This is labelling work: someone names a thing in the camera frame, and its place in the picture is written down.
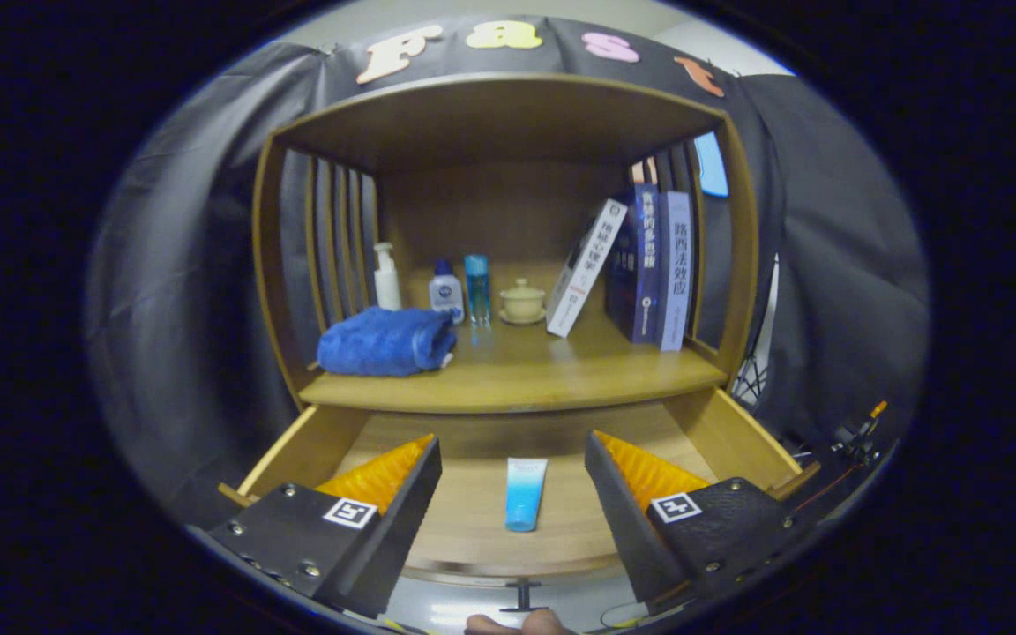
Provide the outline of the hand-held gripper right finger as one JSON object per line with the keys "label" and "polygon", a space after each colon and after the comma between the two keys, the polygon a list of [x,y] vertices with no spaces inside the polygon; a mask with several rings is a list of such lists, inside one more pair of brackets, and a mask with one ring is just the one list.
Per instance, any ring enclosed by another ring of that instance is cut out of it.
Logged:
{"label": "hand-held gripper right finger", "polygon": [[709,483],[593,430],[585,467],[634,598],[705,609],[787,560],[808,523],[744,478]]}

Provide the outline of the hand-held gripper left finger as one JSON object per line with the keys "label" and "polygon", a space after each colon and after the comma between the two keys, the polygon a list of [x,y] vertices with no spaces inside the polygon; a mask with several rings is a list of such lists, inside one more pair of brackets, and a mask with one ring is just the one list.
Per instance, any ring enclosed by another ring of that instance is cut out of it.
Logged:
{"label": "hand-held gripper left finger", "polygon": [[308,487],[283,482],[194,535],[291,594],[367,618],[384,614],[441,475],[435,435]]}

